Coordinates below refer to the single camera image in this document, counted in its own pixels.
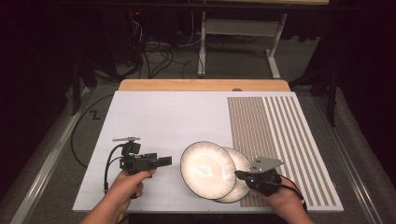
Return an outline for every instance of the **white tabletop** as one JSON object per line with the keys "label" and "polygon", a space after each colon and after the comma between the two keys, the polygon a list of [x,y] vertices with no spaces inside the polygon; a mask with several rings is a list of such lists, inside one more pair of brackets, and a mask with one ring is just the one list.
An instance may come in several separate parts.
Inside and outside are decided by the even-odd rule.
{"label": "white tabletop", "polygon": [[[230,99],[238,102],[239,99],[252,97],[262,99],[267,108],[267,114],[262,116],[272,118],[266,130],[267,135],[276,140],[271,146],[273,148],[269,150],[274,153],[273,157],[285,162],[278,171],[300,186],[307,200],[308,210],[342,211],[343,206],[318,153],[295,93],[279,91],[117,91],[73,210],[90,211],[103,197],[106,160],[111,149],[119,143],[112,140],[136,136],[141,138],[138,141],[142,146],[140,154],[156,152],[158,157],[172,156],[173,164],[158,168],[154,177],[144,181],[144,196],[133,200],[127,212],[271,212],[253,194],[236,203],[217,203],[201,198],[186,186],[180,173],[181,154],[192,143],[209,141],[222,147],[241,147],[233,145],[239,143],[235,128],[232,128],[232,123],[236,121],[232,121],[235,113],[232,111],[233,103]],[[271,103],[284,100],[285,103]],[[296,133],[295,137],[290,137],[293,134],[283,134],[288,132]],[[249,154],[249,149],[241,151]],[[247,156],[251,158],[253,154],[265,154],[267,151],[267,148],[259,147]],[[116,151],[113,158],[119,155],[120,151]],[[110,185],[119,172],[119,164],[114,162],[108,174]]]}

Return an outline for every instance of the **person's right hand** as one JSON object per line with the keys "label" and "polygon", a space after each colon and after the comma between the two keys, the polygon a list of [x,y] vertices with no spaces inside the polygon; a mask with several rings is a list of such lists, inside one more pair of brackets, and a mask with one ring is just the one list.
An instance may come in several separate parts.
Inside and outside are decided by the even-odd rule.
{"label": "person's right hand", "polygon": [[[286,178],[282,177],[282,185],[295,188],[295,186]],[[273,209],[273,211],[289,224],[293,223],[314,223],[305,212],[302,202],[297,194],[290,190],[280,188],[277,193],[266,197],[265,195],[255,191],[255,193],[264,199]]]}

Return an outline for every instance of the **table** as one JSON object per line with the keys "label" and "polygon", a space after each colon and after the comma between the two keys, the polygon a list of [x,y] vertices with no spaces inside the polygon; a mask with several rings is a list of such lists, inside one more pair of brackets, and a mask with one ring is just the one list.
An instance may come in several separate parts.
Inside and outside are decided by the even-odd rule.
{"label": "table", "polygon": [[[284,4],[284,5],[328,5],[329,0],[204,0],[206,2],[236,2],[236,3],[265,3],[265,4]],[[283,13],[279,21],[245,21],[245,20],[223,20],[223,19],[207,19],[206,11],[202,15],[201,29],[201,47],[199,51],[198,76],[205,75],[206,50],[205,40],[206,34],[213,35],[255,35],[268,36],[273,38],[273,44],[270,49],[265,51],[267,61],[270,65],[273,78],[280,78],[279,71],[276,66],[275,53],[285,26],[288,14]]]}
{"label": "table", "polygon": [[[260,111],[257,108],[270,109],[252,116]],[[288,114],[296,119],[286,118]],[[262,129],[261,134],[254,137],[254,143],[249,142],[247,139],[253,139],[251,135],[256,134],[250,129],[258,128]],[[252,193],[240,202],[216,203],[190,191],[182,180],[179,160],[188,145],[200,140],[233,147],[250,160],[255,153],[281,157],[285,165],[278,171],[300,185],[306,193],[308,210],[343,210],[295,93],[283,80],[122,81],[107,113],[73,210],[90,211],[103,197],[106,160],[109,151],[117,145],[112,139],[130,134],[141,137],[141,154],[157,152],[158,157],[172,156],[173,164],[159,168],[153,178],[145,180],[145,196],[134,201],[127,209],[128,213],[271,212],[271,208]],[[285,136],[294,134],[298,137]],[[110,185],[119,172],[117,165],[110,166]]]}

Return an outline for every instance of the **plate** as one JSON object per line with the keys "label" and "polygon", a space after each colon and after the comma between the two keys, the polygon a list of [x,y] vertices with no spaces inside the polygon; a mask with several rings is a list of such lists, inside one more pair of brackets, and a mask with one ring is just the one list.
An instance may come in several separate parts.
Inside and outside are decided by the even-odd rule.
{"label": "plate", "polygon": [[197,142],[184,150],[180,171],[187,186],[206,199],[219,199],[236,182],[235,165],[228,152],[210,142]]}
{"label": "plate", "polygon": [[[230,147],[223,148],[233,159],[236,170],[248,170],[248,168],[250,167],[250,162],[248,161],[248,158],[244,156],[244,154]],[[250,188],[248,187],[247,183],[244,180],[236,178],[235,185],[233,186],[231,192],[222,198],[216,199],[215,201],[219,203],[234,203],[245,197],[249,191]]]}

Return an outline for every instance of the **dark background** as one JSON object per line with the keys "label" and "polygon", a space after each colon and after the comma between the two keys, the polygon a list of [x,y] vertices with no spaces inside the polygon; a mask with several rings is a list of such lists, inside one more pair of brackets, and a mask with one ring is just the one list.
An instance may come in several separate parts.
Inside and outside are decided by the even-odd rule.
{"label": "dark background", "polygon": [[[370,147],[395,184],[393,3],[349,0],[332,1],[332,4],[352,7],[368,4],[369,10],[359,17],[338,15],[335,20],[326,15],[289,14],[282,38],[297,35],[305,41],[321,36],[307,67],[309,74],[326,64],[329,58],[338,57],[335,52],[343,46],[340,43],[347,39],[348,31],[354,31],[356,38],[346,42],[346,51],[341,50],[345,54],[337,70],[338,85]],[[2,1],[0,4],[1,198],[63,111],[67,103],[64,91],[71,84],[75,59],[92,60],[88,68],[102,67],[112,72],[115,72],[115,63],[136,60],[136,55],[123,54],[118,51],[122,48],[110,41],[128,39],[125,21],[120,15],[123,14],[117,11],[92,9],[59,11],[51,6],[51,1]],[[151,24],[154,35],[177,43],[174,31],[188,32],[185,29],[190,24],[189,16],[183,12],[162,14],[159,18],[168,21],[167,28],[170,28],[165,30],[173,30],[172,33],[158,28],[161,26],[152,17],[146,22]]]}

